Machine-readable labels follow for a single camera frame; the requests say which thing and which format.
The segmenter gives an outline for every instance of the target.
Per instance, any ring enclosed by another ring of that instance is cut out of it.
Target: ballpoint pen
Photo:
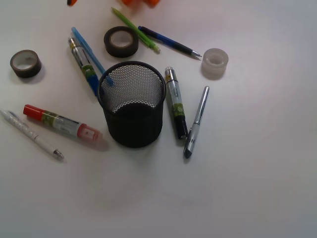
[[[81,71],[86,77],[87,82],[89,83],[91,89],[93,90],[95,96],[97,96],[97,89],[99,84],[98,76],[87,59],[84,49],[79,45],[77,40],[73,37],[68,38],[69,47],[71,48],[71,52],[75,57]]]
[[[189,135],[187,137],[186,145],[184,148],[184,155],[185,155],[186,159],[189,159],[189,157],[193,153],[194,146],[195,146],[197,136],[199,133],[200,123],[202,122],[202,117],[203,117],[208,93],[209,93],[209,87],[206,86],[204,89],[202,98],[200,100],[200,103],[199,103],[199,107],[198,107],[198,110],[196,113],[194,124],[193,124],[192,128],[190,129]]]
[[[39,135],[34,131],[29,129],[28,125],[23,123],[13,112],[0,110],[0,114],[6,119],[10,124],[18,128],[23,134],[28,136],[35,144],[40,146],[43,150],[53,155],[60,162],[64,162],[64,156],[55,147],[44,141]]]
[[[140,40],[149,48],[153,49],[155,52],[159,53],[160,52],[160,49],[159,47],[154,44],[154,42],[149,39],[142,31],[140,31],[131,21],[129,21],[128,18],[126,18],[120,11],[118,11],[117,9],[113,8],[112,7],[112,11],[113,13],[119,17],[128,27],[130,27],[132,30],[134,30]]]
[[[93,50],[89,47],[87,42],[84,40],[84,38],[79,34],[77,31],[76,27],[71,28],[72,33],[76,37],[78,43],[84,48],[86,53],[89,55],[91,60],[95,63],[96,67],[100,71],[101,74],[104,74],[106,72],[105,68],[101,65],[97,57],[94,55]],[[107,83],[112,86],[113,85],[113,80],[110,77],[106,78]]]
[[[176,41],[173,41],[171,40],[170,38],[167,38],[159,33],[156,33],[144,26],[139,26],[138,29],[142,32],[144,32],[146,35],[148,36],[151,36],[153,37],[154,39],[157,39],[157,40],[160,40],[162,41],[164,44],[176,49],[176,50],[179,50],[187,55],[190,55],[190,56],[198,56],[198,57],[201,57],[201,55],[199,53],[197,53],[196,51],[176,42]]]

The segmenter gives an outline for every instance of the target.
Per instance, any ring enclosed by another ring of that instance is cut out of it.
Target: red highlighter
[[[31,105],[25,105],[23,114],[40,121],[44,125],[54,127],[57,130],[78,137],[86,142],[97,143],[98,141],[103,141],[103,135],[100,131],[55,113]]]

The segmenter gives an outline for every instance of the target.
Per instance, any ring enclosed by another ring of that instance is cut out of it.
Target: black mesh pen holder
[[[133,148],[155,141],[165,95],[162,75],[146,63],[126,61],[108,69],[99,82],[98,101],[113,139]]]

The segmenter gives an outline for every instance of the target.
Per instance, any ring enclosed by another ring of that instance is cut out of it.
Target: blue pen
[[[93,50],[89,47],[89,45],[87,44],[87,42],[84,40],[84,38],[79,34],[79,32],[77,31],[76,27],[72,27],[71,31],[73,32],[74,36],[76,37],[76,39],[78,40],[79,44],[84,48],[84,50],[86,51],[86,53],[89,55],[89,57],[92,59],[92,61],[95,63],[95,65],[97,66],[97,68],[99,69],[100,73],[103,75],[106,70],[104,69],[104,67],[101,65],[101,63],[99,62],[99,60],[96,58],[96,56],[93,53]],[[110,77],[107,77],[107,83],[112,86],[113,85],[113,80]]]
[[[188,47],[186,47],[186,46],[184,46],[176,41],[173,41],[170,38],[167,38],[159,33],[156,33],[156,32],[154,32],[154,31],[152,31],[144,26],[139,26],[138,29],[140,31],[142,31],[144,34],[151,36],[154,39],[160,40],[164,44],[166,44],[166,45],[168,45],[176,50],[179,50],[187,55],[201,57],[201,55],[199,53],[197,53],[196,51],[193,51],[192,49],[190,49],[190,48],[188,48]]]

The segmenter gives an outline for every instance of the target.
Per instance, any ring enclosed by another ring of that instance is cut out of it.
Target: brown tape roll
[[[10,65],[18,77],[30,78],[37,75],[42,63],[38,55],[31,50],[24,50],[16,53],[10,61]]]

